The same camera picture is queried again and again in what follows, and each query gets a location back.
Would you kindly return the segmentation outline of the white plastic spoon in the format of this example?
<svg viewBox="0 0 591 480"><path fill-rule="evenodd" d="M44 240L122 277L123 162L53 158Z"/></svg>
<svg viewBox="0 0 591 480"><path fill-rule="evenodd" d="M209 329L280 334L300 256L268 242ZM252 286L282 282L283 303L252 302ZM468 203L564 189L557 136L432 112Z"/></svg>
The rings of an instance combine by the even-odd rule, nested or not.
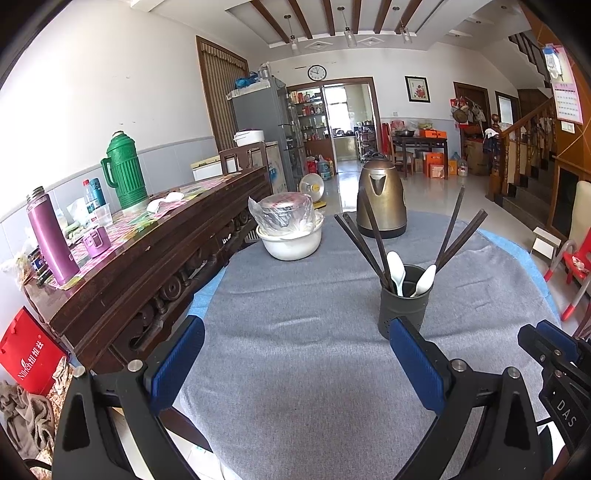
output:
<svg viewBox="0 0 591 480"><path fill-rule="evenodd" d="M391 278L396 286L397 295L404 296L404 281L406 278L406 268L400 255L396 251L390 251L387 254L387 261L391 273Z"/></svg>

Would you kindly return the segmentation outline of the dark wooden side table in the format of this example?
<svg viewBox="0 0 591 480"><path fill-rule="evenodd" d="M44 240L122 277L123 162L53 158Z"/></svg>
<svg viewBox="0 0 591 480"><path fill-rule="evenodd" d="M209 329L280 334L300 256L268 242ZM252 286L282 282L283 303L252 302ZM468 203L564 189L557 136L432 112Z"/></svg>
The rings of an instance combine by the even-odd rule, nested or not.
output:
<svg viewBox="0 0 591 480"><path fill-rule="evenodd" d="M435 137L421 137L421 136L399 136L396 133L391 135L391 146L393 158L396 158L398 150L402 151L402 173L403 177L407 178L410 173L410 165L408 163L408 151L428 151L433 153L441 151L443 153L444 178L449 177L449 148L447 138Z"/></svg>

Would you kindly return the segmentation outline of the white chest freezer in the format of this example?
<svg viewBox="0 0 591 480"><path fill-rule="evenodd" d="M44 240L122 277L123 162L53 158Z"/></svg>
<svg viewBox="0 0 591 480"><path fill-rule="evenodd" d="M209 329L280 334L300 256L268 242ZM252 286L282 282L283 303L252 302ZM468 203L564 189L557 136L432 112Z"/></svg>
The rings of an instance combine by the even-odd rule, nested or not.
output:
<svg viewBox="0 0 591 480"><path fill-rule="evenodd" d="M287 192L286 174L283 171L283 160L280 155L280 146L276 141L266 142L264 153L259 144L238 147L238 150L245 151L243 154L215 155L204 160L199 160L190 165L195 181L211 179L222 176L224 173L233 174L244 169L266 166L269 172L269 179L273 193Z"/></svg>

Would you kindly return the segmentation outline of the white round fan heater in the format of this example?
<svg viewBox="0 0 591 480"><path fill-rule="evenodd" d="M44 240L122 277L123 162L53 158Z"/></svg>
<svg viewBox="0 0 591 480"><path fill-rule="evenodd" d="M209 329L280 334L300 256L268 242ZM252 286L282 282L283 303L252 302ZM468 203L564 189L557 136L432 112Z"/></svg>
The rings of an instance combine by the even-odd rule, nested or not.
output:
<svg viewBox="0 0 591 480"><path fill-rule="evenodd" d="M298 190L311 197L312 204L315 209L321 209L327 206L324 200L325 195L325 181L318 173L308 173L301 178Z"/></svg>

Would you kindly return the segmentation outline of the wooden stair railing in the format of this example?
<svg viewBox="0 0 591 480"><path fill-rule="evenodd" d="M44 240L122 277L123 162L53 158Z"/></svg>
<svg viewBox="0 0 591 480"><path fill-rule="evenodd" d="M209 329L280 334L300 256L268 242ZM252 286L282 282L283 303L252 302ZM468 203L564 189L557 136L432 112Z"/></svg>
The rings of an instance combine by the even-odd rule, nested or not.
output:
<svg viewBox="0 0 591 480"><path fill-rule="evenodd" d="M550 159L555 142L556 112L550 97L514 125L492 137L492 167L487 197L498 204L505 197L516 197L536 178L542 163Z"/></svg>

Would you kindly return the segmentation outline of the red child chair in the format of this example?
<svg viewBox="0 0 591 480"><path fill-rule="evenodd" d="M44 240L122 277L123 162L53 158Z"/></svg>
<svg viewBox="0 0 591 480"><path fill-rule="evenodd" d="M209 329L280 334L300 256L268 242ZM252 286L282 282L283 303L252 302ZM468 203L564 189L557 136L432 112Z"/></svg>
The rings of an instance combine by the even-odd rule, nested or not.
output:
<svg viewBox="0 0 591 480"><path fill-rule="evenodd" d="M590 235L587 235L580 246L577 246L574 240L567 240L551 261L544 274L544 280L549 282L556 269L561 265L566 268L566 283L570 284L576 281L579 284L578 292L561 314L560 319L566 321L574 313L590 287Z"/></svg>

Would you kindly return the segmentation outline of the white bowl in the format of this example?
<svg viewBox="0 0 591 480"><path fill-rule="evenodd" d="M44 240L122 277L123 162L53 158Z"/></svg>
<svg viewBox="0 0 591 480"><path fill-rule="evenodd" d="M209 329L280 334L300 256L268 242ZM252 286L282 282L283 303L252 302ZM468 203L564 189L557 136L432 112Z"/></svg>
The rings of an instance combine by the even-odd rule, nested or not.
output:
<svg viewBox="0 0 591 480"><path fill-rule="evenodd" d="M314 229L310 233L294 238L280 238L263 233L260 226L256 227L256 235L263 241L263 247L271 257L280 261L297 261L314 254L322 241L322 225L325 216L315 213Z"/></svg>

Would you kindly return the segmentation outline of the dark carved wooden sideboard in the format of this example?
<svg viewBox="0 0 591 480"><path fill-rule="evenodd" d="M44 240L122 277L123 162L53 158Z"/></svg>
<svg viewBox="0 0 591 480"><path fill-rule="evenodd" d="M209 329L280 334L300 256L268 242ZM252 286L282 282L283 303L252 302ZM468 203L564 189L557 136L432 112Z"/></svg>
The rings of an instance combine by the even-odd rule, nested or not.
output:
<svg viewBox="0 0 591 480"><path fill-rule="evenodd" d="M135 234L70 289L29 283L25 295L84 367L117 372L168 338L194 294L256 227L249 200L270 192L263 167L226 176Z"/></svg>

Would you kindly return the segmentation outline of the dark chopstick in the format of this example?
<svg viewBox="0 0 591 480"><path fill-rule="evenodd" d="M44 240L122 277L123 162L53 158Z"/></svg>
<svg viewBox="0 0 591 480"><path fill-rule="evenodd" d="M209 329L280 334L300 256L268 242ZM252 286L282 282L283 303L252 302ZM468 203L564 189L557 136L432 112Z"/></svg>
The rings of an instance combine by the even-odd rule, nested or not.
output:
<svg viewBox="0 0 591 480"><path fill-rule="evenodd" d="M363 258L366 259L367 263L372 267L375 271L377 276L380 279L381 285L386 289L389 289L389 284L385 273L381 270L381 267L377 263L377 260L372 251L370 251L369 246L365 239L363 239L363 235L360 233L358 229L356 229L356 224L353 220L349 217L348 214L335 214L334 215L335 221L341 226L342 230L348 235L349 239L353 242L353 245L360 251L363 255Z"/></svg>
<svg viewBox="0 0 591 480"><path fill-rule="evenodd" d="M374 237L376 239L377 246L379 248L381 259L382 259L382 262L383 262L386 279L389 282L392 282L393 279L392 279L392 276L391 276L391 270L390 270L390 266L389 266L389 263L388 263L387 252L386 252L386 248L384 246L384 241L383 241L381 232L379 230L378 222L376 220L373 207L370 204L370 199L368 197L368 194L367 194L367 191L366 191L365 188L363 188L361 190L359 196L362 199L363 206L365 206L365 209L366 209L368 218L370 220L370 224L372 225L372 230L373 230L373 233L374 233Z"/></svg>
<svg viewBox="0 0 591 480"><path fill-rule="evenodd" d="M346 226L348 226L349 227L349 230L352 231L353 238L356 239L356 245L359 245L360 246L360 249L363 252L363 256L365 256L365 258L368 260L368 262L370 263L370 265L372 266L372 268L380 276L380 280L381 280L383 286L385 288L389 289L390 291L392 291L393 290L393 283L392 282L389 282L386 279L385 271L383 270L383 268L377 262L377 259L374 256L372 250L370 250L370 247L367 245L367 242L363 238L363 235L360 233L360 231L356 227L356 223L353 222L353 219L351 218L351 216L349 216L348 213L344 213L342 215L342 217L344 218L344 220L346 222Z"/></svg>
<svg viewBox="0 0 591 480"><path fill-rule="evenodd" d="M460 251L461 248L471 239L474 233L483 224L488 216L488 212L481 209L471 222L464 228L451 246L443 253L442 257L436 261L436 270L440 271L447 263Z"/></svg>

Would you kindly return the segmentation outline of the green thermos jug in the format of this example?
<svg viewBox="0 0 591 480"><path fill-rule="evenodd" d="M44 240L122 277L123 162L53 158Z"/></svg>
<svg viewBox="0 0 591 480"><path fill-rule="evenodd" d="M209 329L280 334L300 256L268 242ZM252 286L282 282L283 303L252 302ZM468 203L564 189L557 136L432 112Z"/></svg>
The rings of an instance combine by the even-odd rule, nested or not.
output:
<svg viewBox="0 0 591 480"><path fill-rule="evenodd" d="M122 210L134 207L147 199L147 190L134 140L123 131L113 133L101 160L107 185L115 190Z"/></svg>

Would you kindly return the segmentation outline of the wall calendar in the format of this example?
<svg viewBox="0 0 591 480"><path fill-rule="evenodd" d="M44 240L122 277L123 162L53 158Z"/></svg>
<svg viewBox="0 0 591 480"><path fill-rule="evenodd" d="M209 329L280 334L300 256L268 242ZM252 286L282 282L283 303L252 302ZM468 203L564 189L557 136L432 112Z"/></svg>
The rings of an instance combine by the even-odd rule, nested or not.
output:
<svg viewBox="0 0 591 480"><path fill-rule="evenodd" d="M560 121L583 124L582 107L575 78L565 48L546 44L542 48Z"/></svg>

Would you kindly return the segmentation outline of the plastic water bottle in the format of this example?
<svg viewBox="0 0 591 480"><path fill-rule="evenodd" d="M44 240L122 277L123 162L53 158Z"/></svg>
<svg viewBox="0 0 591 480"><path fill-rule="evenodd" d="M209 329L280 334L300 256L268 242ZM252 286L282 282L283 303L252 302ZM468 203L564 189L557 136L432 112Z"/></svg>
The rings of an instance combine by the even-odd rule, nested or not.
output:
<svg viewBox="0 0 591 480"><path fill-rule="evenodd" d="M101 206L101 204L100 204L100 201L98 200L96 190L94 189L94 187L90 183L90 181L84 180L83 186L85 189L86 209L87 209L89 216L92 216L93 213L95 212L95 210Z"/></svg>

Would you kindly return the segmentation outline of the wooden chair behind sideboard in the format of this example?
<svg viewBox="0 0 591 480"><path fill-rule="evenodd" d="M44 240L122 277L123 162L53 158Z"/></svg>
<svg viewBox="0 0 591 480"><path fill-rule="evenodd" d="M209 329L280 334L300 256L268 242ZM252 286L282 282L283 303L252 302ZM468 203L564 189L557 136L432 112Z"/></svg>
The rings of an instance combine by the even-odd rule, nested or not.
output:
<svg viewBox="0 0 591 480"><path fill-rule="evenodd" d="M263 167L269 169L266 144L263 142L222 150L219 152L219 162L223 175Z"/></svg>

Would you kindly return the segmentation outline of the purple thermos bottle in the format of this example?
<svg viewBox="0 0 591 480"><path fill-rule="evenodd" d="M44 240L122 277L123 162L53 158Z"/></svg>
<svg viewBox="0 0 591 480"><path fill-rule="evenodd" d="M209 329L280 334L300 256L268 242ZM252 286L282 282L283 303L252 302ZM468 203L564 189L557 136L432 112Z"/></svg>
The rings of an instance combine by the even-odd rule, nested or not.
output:
<svg viewBox="0 0 591 480"><path fill-rule="evenodd" d="M61 231L49 195L42 186L27 196L27 215L41 254L59 286L74 278L79 267Z"/></svg>

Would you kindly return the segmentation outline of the grey tablecloth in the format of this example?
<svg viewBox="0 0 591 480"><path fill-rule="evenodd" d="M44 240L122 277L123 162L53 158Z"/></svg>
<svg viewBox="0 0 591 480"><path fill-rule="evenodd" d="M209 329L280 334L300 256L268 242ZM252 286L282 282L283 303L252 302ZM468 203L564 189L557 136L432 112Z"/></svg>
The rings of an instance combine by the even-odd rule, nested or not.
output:
<svg viewBox="0 0 591 480"><path fill-rule="evenodd" d="M378 329L377 275L332 218L307 258L233 255L175 406L243 479L391 479L433 421ZM520 263L480 233L435 280L422 335L475 370L539 365L519 329L555 321Z"/></svg>

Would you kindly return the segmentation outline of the grey refrigerator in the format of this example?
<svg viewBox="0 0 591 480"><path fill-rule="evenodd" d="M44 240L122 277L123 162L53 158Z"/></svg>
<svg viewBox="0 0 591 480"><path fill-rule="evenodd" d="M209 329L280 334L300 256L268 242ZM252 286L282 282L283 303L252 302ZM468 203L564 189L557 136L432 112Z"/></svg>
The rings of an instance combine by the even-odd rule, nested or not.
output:
<svg viewBox="0 0 591 480"><path fill-rule="evenodd" d="M297 191L304 176L304 139L287 85L270 76L232 90L226 99L239 131L262 130L266 142L276 142L287 190Z"/></svg>

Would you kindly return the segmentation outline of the framed flower picture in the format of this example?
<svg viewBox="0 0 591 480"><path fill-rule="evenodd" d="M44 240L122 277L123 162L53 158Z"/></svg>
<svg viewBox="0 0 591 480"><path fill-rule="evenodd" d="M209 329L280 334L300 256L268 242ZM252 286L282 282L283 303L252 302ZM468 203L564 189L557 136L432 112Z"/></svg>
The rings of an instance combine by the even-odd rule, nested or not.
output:
<svg viewBox="0 0 591 480"><path fill-rule="evenodd" d="M408 98L414 103L430 103L431 96L426 77L406 76L405 77Z"/></svg>

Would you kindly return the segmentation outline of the small purple cup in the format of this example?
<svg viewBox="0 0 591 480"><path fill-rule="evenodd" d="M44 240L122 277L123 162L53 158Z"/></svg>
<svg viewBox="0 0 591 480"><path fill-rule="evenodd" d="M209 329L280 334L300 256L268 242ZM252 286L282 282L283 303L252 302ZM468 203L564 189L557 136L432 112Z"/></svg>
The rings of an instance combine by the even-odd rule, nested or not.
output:
<svg viewBox="0 0 591 480"><path fill-rule="evenodd" d="M93 227L82 237L83 245L90 258L96 258L111 248L111 242L103 226Z"/></svg>

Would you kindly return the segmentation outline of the dark metal utensil holder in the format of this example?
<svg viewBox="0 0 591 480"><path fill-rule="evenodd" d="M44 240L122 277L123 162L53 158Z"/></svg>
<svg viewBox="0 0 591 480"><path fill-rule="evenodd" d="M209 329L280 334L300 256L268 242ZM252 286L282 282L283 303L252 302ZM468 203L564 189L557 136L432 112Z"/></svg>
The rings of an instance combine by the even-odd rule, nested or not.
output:
<svg viewBox="0 0 591 480"><path fill-rule="evenodd" d="M406 277L403 282L403 295L391 293L385 288L381 291L378 329L386 339L390 339L390 324L393 319L405 317L418 331L423 325L432 288L413 297L417 282L425 272L420 266L406 265Z"/></svg>

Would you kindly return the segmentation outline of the white step stool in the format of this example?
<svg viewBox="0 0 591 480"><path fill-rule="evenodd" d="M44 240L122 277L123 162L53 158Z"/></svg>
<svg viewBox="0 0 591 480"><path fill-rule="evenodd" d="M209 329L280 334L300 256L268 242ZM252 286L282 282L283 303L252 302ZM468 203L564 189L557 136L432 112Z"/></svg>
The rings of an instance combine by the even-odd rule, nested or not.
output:
<svg viewBox="0 0 591 480"><path fill-rule="evenodd" d="M542 227L536 227L533 234L534 242L531 253L535 253L549 261L553 260L560 249L562 241Z"/></svg>

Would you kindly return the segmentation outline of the bronze electric kettle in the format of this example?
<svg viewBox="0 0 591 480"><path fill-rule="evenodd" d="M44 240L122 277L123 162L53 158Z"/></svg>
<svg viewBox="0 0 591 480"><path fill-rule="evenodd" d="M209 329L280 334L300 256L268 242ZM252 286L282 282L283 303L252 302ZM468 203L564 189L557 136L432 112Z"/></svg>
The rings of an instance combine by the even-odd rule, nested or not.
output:
<svg viewBox="0 0 591 480"><path fill-rule="evenodd" d="M396 238L407 229L404 186L394 163L374 158L363 165L359 191L365 190L383 238Z"/></svg>

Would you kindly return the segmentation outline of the cream sofa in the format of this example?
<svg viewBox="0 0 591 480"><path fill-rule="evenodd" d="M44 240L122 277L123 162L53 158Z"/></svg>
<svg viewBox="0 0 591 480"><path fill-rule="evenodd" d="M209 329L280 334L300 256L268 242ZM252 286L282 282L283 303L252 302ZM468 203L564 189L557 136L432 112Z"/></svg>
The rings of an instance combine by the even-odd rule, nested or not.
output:
<svg viewBox="0 0 591 480"><path fill-rule="evenodd" d="M591 226L591 183L579 181L576 185L575 200L568 235L577 247L581 247Z"/></svg>

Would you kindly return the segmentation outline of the red gift bag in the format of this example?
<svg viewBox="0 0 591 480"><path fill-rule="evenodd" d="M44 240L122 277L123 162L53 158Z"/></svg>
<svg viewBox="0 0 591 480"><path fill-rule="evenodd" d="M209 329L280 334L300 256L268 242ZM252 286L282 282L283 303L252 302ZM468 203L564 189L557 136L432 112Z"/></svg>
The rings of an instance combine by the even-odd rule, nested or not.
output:
<svg viewBox="0 0 591 480"><path fill-rule="evenodd" d="M66 354L25 307L7 327L0 347L1 365L22 388L36 395L50 392Z"/></svg>

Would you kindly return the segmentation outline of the round wall clock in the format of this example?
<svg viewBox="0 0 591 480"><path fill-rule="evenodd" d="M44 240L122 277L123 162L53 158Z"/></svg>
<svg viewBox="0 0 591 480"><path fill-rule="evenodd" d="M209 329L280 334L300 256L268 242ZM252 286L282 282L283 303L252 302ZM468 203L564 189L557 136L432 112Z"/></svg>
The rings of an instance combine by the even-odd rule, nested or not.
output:
<svg viewBox="0 0 591 480"><path fill-rule="evenodd" d="M328 70L325 66L320 64L311 65L308 67L307 71L308 79L313 82L322 82L325 81L328 77Z"/></svg>

